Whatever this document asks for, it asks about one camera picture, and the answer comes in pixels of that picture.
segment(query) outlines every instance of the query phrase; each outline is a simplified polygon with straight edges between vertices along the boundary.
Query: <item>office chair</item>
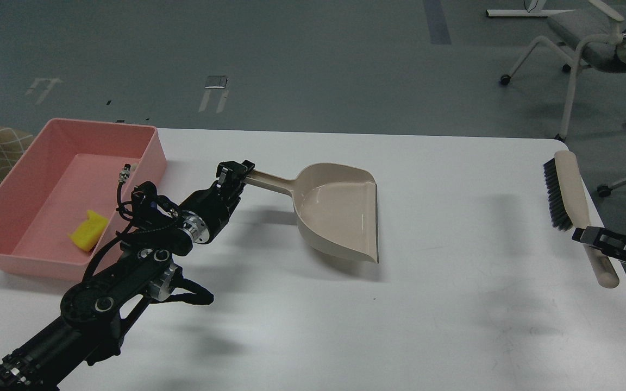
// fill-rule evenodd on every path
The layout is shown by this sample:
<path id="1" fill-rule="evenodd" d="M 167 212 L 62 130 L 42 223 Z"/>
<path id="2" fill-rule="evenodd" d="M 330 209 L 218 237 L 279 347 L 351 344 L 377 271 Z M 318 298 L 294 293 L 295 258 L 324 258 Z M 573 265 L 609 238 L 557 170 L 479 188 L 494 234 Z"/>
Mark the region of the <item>office chair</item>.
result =
<path id="1" fill-rule="evenodd" d="M 536 37 L 509 73 L 502 75 L 499 80 L 502 86 L 507 86 L 521 64 L 541 43 L 564 60 L 566 64 L 562 71 L 569 73 L 569 86 L 561 128 L 554 137 L 559 141 L 567 137 L 576 82 L 581 72 L 591 67 L 602 72 L 626 72 L 626 7 L 610 7 L 601 0 L 589 0 L 589 3 L 594 7 L 548 17 L 547 24 L 564 42 L 557 45 L 544 35 Z M 563 46 L 571 48 L 573 53 L 562 49 Z"/>

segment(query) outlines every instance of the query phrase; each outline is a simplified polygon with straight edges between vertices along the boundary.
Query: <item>chair leg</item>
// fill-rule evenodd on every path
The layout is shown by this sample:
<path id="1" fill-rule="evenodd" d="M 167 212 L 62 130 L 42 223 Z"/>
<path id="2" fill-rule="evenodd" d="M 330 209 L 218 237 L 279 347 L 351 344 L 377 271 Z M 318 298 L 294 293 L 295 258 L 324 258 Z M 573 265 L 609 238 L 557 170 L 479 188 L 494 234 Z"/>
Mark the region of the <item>chair leg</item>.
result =
<path id="1" fill-rule="evenodd" d="M 564 141 L 567 138 L 567 133 L 569 132 L 569 119 L 572 117 L 572 106 L 574 105 L 574 94 L 576 94 L 576 82 L 581 74 L 581 70 L 581 59 L 576 57 L 574 59 L 574 66 L 569 74 L 569 85 L 567 86 L 567 98 L 564 102 L 562 125 L 559 129 L 559 133 L 554 136 L 556 140 Z"/>
<path id="2" fill-rule="evenodd" d="M 544 35 L 539 35 L 530 42 L 528 47 L 526 47 L 523 54 L 521 54 L 520 58 L 516 61 L 516 64 L 514 64 L 514 66 L 511 67 L 511 70 L 509 70 L 509 73 L 507 73 L 506 76 L 509 76 L 509 77 L 514 76 L 516 71 L 521 67 L 521 65 L 523 65 L 523 63 L 528 58 L 528 56 L 533 52 L 533 49 L 535 49 L 536 46 L 541 43 L 547 45 L 547 47 L 552 49 L 555 52 L 555 54 L 559 55 L 559 57 L 562 57 L 562 59 L 564 59 L 564 62 L 566 62 L 567 64 L 571 62 L 571 57 L 569 57 L 564 52 L 564 50 L 560 49 L 557 46 L 557 44 L 552 42 L 548 37 L 545 37 Z"/>
<path id="3" fill-rule="evenodd" d="M 616 188 L 622 187 L 624 185 L 626 185 L 626 178 L 623 178 L 619 181 L 611 183 L 611 185 L 606 185 L 606 184 L 598 185 L 598 187 L 596 187 L 596 193 L 598 193 L 599 197 L 605 198 L 607 196 L 610 196 L 611 191 L 615 190 Z"/>

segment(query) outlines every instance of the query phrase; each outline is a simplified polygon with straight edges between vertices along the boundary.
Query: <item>pink plastic bin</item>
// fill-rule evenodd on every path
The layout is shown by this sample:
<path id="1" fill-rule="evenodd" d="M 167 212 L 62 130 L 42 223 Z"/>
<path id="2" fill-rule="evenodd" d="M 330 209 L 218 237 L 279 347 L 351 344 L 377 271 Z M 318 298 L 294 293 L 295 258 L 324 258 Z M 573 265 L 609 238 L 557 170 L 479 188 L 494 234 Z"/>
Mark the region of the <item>pink plastic bin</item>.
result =
<path id="1" fill-rule="evenodd" d="M 91 253 L 67 234 L 94 210 L 110 220 L 99 245 L 127 222 L 117 215 L 117 179 L 125 163 L 136 165 L 122 189 L 158 185 L 166 156 L 155 127 L 52 119 L 0 185 L 0 269 L 8 273 L 80 280 Z M 98 268 L 114 263 L 118 247 Z"/>

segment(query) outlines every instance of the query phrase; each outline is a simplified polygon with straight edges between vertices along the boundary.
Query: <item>cleaning brush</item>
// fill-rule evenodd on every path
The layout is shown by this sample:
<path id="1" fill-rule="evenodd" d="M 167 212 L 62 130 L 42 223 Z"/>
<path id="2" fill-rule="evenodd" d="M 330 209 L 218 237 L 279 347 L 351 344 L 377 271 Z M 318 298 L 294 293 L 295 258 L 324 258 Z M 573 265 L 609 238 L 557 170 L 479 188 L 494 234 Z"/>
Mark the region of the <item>cleaning brush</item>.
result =
<path id="1" fill-rule="evenodd" d="M 552 226 L 566 231 L 571 227 L 586 228 L 591 225 L 586 190 L 581 182 L 579 164 L 571 151 L 558 151 L 554 158 L 544 164 L 544 182 L 547 185 L 549 215 Z M 598 284 L 614 288 L 619 277 L 610 259 L 600 250 L 584 245 Z"/>

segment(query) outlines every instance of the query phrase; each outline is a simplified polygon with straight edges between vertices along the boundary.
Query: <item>beige dustpan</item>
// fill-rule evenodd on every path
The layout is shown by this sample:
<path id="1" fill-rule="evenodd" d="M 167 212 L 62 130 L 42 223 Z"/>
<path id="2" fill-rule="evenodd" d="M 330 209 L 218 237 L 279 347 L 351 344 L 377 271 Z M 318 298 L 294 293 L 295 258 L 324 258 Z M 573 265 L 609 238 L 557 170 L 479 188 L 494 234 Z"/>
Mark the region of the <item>beige dustpan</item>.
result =
<path id="1" fill-rule="evenodd" d="M 291 196 L 298 230 L 311 247 L 346 260 L 378 263 L 376 185 L 367 171 L 318 163 L 295 180 L 251 171 L 245 182 Z"/>

